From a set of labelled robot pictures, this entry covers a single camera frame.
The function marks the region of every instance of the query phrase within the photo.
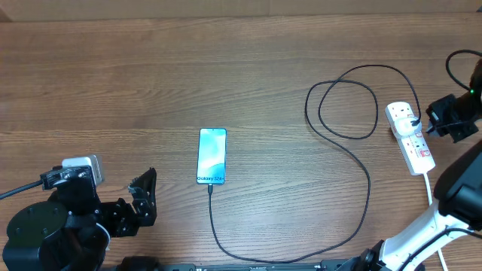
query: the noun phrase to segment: power strip switch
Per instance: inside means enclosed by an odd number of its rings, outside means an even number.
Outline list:
[[[433,169],[435,161],[430,153],[429,146],[427,146],[423,138],[422,124],[419,123],[417,126],[409,127],[409,131],[407,129],[402,131],[404,127],[407,127],[407,123],[418,119],[413,114],[410,104],[407,102],[393,102],[387,105],[385,114],[393,134],[397,138],[410,174],[420,175]]]

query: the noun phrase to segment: black cable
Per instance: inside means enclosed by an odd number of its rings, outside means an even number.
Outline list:
[[[458,55],[458,54],[461,54],[461,53],[470,53],[470,54],[473,54],[475,56],[480,56],[482,57],[482,53],[481,52],[477,52],[476,50],[469,50],[469,49],[463,49],[463,50],[457,50],[453,53],[451,53],[448,57],[447,57],[447,60],[445,60],[445,69],[447,70],[447,73],[449,74],[450,78],[452,78],[452,80],[454,82],[456,82],[459,86],[463,87],[464,89],[466,90],[469,90],[470,91],[470,87],[467,87],[464,83],[462,83],[461,81],[459,81],[459,79],[457,79],[451,72],[450,70],[450,60],[452,59],[452,57]]]
[[[0,199],[4,199],[4,198],[12,196],[16,193],[20,193],[20,192],[28,190],[30,188],[34,188],[36,186],[42,185],[42,183],[43,183],[42,181],[36,181],[36,182],[32,182],[31,184],[27,184],[27,185],[24,185],[22,187],[15,188],[13,190],[10,190],[8,192],[5,192],[5,193],[1,194]]]
[[[348,238],[346,238],[345,240],[343,240],[342,242],[339,242],[338,244],[336,245],[332,245],[328,248],[324,248],[322,250],[319,250],[319,251],[315,251],[313,253],[310,253],[310,254],[307,254],[307,255],[304,255],[304,256],[301,256],[301,257],[298,257],[296,259],[293,259],[293,260],[259,260],[259,259],[255,259],[255,258],[248,258],[248,257],[241,257],[241,256],[237,256],[235,254],[231,254],[229,251],[227,251],[226,249],[223,248],[223,246],[221,245],[221,243],[219,242],[218,240],[218,237],[216,235],[216,231],[215,231],[215,227],[214,227],[214,222],[212,220],[212,208],[211,208],[211,197],[212,197],[212,185],[209,185],[208,186],[208,195],[209,195],[209,219],[211,221],[211,229],[212,229],[212,235],[214,236],[214,239],[216,241],[216,244],[218,244],[218,247],[225,253],[227,254],[228,256],[231,256],[235,259],[238,259],[238,260],[245,260],[245,261],[251,261],[251,262],[256,262],[256,263],[269,263],[269,264],[281,264],[281,263],[294,263],[294,262],[297,262],[299,260],[304,260],[308,257],[312,257],[314,255],[317,255],[317,254],[321,254],[323,252],[326,252],[326,251],[330,251],[332,249],[335,249],[335,248],[338,248],[342,245],[344,245],[345,243],[347,243],[349,240],[351,240],[353,237],[356,236],[356,234],[360,231],[360,228],[362,228],[362,224],[363,224],[363,221],[365,220],[365,215],[367,214],[367,210],[368,210],[368,202],[370,200],[370,191],[371,191],[371,180],[370,180],[370,174],[368,173],[368,170],[367,168],[365,167],[365,165],[357,158],[356,155],[354,155],[351,151],[349,151],[347,148],[345,148],[344,146],[336,143],[335,141],[329,139],[328,137],[324,136],[323,134],[321,134],[317,129],[315,129],[315,127],[311,124],[311,121],[310,121],[310,118],[308,117],[308,99],[310,98],[310,94],[311,92],[319,85],[321,84],[331,84],[331,86],[326,90],[325,92],[325,95],[323,96],[322,98],[322,101],[319,103],[319,107],[318,107],[318,117],[319,117],[319,120],[320,122],[322,123],[323,127],[326,128],[328,131],[330,131],[331,133],[335,134],[336,136],[339,136],[341,138],[344,138],[344,139],[366,139],[367,137],[371,136],[371,134],[374,133],[375,129],[377,128],[377,124],[378,124],[378,101],[377,101],[377,97],[375,96],[375,93],[374,91],[367,85],[361,83],[361,82],[358,82],[358,81],[351,81],[351,80],[344,80],[342,79],[343,76],[345,76],[346,74],[348,74],[349,72],[353,71],[353,70],[356,70],[356,69],[359,69],[359,68],[364,68],[364,67],[383,67],[383,68],[388,68],[388,69],[392,69],[396,72],[398,72],[400,75],[402,75],[405,80],[408,82],[408,85],[410,86],[410,88],[412,89],[412,92],[413,92],[413,96],[415,97],[415,101],[416,101],[416,106],[418,108],[418,111],[419,111],[419,118],[418,120],[415,120],[413,122],[413,125],[417,125],[419,122],[420,122],[420,118],[421,118],[421,111],[420,111],[420,105],[419,105],[419,100],[416,96],[416,93],[415,93],[415,89],[413,88],[413,85],[412,83],[410,82],[410,80],[407,78],[407,76],[404,75],[403,72],[401,72],[400,70],[394,68],[394,67],[391,67],[391,66],[388,66],[388,65],[361,65],[361,66],[357,66],[355,68],[352,68],[350,70],[348,70],[347,72],[345,72],[344,74],[342,74],[337,80],[335,81],[324,81],[324,82],[319,82],[317,84],[314,84],[311,88],[310,88],[310,91],[308,91],[308,94],[307,94],[307,99],[305,101],[305,104],[304,104],[304,116],[305,116],[305,119],[307,120],[307,123],[310,125],[311,129],[313,130],[313,132],[315,132],[318,136],[321,136],[323,139],[326,139],[327,141],[329,141],[330,143],[338,146],[339,148],[341,148],[342,150],[344,150],[345,152],[347,152],[356,162],[357,164],[361,167],[361,169],[363,169],[363,171],[365,172],[366,176],[367,176],[367,180],[368,180],[368,190],[367,190],[367,199],[366,199],[366,202],[365,202],[365,208],[363,210],[363,215],[360,219],[360,223],[358,224],[358,226],[356,227],[355,231],[352,233],[352,235],[350,235]],[[373,129],[367,134],[367,135],[364,135],[364,136],[360,136],[360,137],[351,137],[351,136],[347,136],[347,135],[341,135],[340,133],[338,132],[335,132],[333,131],[332,129],[328,128],[325,124],[325,122],[323,121],[322,119],[322,116],[321,116],[321,107],[322,107],[322,104],[323,104],[323,101],[325,101],[325,97],[327,96],[328,92],[338,83],[348,83],[348,84],[358,84],[359,86],[362,86],[364,87],[365,89],[367,89],[368,91],[370,91],[371,95],[374,97],[374,101],[375,101],[375,110],[376,110],[376,117],[375,117],[375,123],[374,123],[374,127]]]
[[[477,233],[474,233],[474,232],[471,232],[470,230],[466,230],[466,229],[460,229],[460,228],[452,228],[452,229],[446,229],[444,230],[443,232],[439,233],[438,235],[436,235],[434,238],[430,239],[430,241],[428,241],[426,244],[424,244],[423,246],[421,246],[419,249],[417,249],[415,251],[415,253],[411,254],[407,260],[404,262],[404,264],[400,267],[400,271],[403,271],[403,269],[405,267],[407,267],[407,265],[409,263],[412,262],[413,259],[415,259],[416,256],[418,256],[418,254],[422,253],[422,251],[424,251],[426,248],[428,248],[430,245],[432,245],[433,243],[437,242],[437,240],[439,240],[442,236],[444,235],[448,235],[449,233],[451,232],[454,232],[454,231],[459,231],[459,232],[463,232],[465,234],[468,234],[470,236],[473,236],[473,237],[477,237],[479,239],[482,239],[482,235],[480,234],[477,234]]]

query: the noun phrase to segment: power outlet socket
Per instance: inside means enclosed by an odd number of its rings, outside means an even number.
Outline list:
[[[385,108],[386,117],[394,135],[396,134],[395,122],[404,118],[413,118],[413,110],[407,102],[393,102]],[[397,137],[401,153],[407,162],[411,175],[427,173],[435,167],[435,161],[430,153],[429,146],[423,138],[420,130],[414,131],[412,135],[403,138]]]

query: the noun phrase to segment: phone screen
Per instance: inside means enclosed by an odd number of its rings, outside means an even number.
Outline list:
[[[197,153],[197,183],[223,184],[225,170],[226,129],[201,129]]]

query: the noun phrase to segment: white power strip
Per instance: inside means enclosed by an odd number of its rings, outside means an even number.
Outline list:
[[[407,102],[393,102],[385,108],[393,134],[407,162],[411,175],[427,173],[435,167],[435,161],[422,134],[422,124],[411,126],[417,120]]]

